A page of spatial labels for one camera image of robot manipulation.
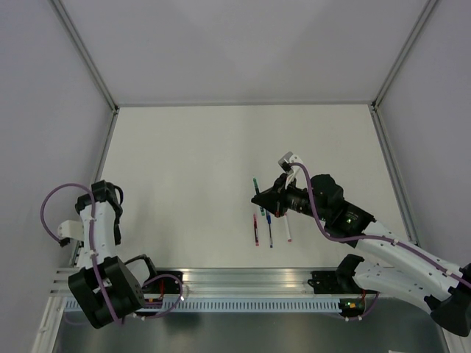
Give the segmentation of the red pink pen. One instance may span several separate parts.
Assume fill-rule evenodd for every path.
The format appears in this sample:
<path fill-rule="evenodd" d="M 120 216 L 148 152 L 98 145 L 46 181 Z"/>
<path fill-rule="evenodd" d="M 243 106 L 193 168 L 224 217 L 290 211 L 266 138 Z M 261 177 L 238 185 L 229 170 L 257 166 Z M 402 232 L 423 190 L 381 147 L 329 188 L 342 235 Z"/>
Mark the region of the red pink pen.
<path fill-rule="evenodd" d="M 259 246 L 259 235 L 258 235 L 258 220 L 257 220 L 257 214 L 253 213 L 252 215 L 253 219 L 253 230 L 254 230 L 254 238 L 255 238 L 255 246 Z"/>

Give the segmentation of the blue ballpoint pen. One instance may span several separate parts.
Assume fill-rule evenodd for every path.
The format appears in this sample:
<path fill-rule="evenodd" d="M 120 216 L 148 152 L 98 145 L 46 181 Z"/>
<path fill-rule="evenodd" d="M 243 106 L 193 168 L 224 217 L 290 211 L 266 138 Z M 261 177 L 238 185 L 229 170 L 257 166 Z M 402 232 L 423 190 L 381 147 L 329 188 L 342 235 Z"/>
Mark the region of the blue ballpoint pen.
<path fill-rule="evenodd" d="M 266 213 L 266 222 L 267 222 L 268 230 L 269 230 L 269 248 L 273 249 L 272 219 L 271 219 L 270 212 L 268 210 L 266 210 L 265 213 Z"/>

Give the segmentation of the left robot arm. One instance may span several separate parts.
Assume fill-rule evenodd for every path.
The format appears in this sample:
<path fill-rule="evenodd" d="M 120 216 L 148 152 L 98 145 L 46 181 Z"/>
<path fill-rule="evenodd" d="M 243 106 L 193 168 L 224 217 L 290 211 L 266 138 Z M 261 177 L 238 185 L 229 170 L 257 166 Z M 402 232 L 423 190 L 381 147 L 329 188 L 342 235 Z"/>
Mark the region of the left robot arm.
<path fill-rule="evenodd" d="M 84 240 L 79 270 L 68 278 L 68 287 L 96 329 L 121 323 L 125 316 L 143 308 L 144 292 L 151 293 L 160 284 L 160 275 L 152 270 L 147 256 L 136 258 L 143 268 L 134 274 L 117 255 L 123 196 L 119 186 L 101 180 L 75 204 Z"/>

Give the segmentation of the white acrylic marker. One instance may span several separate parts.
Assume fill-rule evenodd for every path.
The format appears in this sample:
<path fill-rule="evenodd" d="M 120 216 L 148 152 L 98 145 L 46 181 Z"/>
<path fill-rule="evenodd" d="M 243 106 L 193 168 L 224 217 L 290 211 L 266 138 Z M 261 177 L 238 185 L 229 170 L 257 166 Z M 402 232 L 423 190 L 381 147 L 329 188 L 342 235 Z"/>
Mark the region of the white acrylic marker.
<path fill-rule="evenodd" d="M 287 241 L 288 241 L 288 243 L 291 243 L 292 242 L 292 236 L 291 236 L 291 229 L 290 229 L 290 224 L 289 224 L 289 220 L 288 220 L 287 215 L 285 215 L 283 217 L 283 224 L 284 224 L 285 231 L 286 231 Z"/>

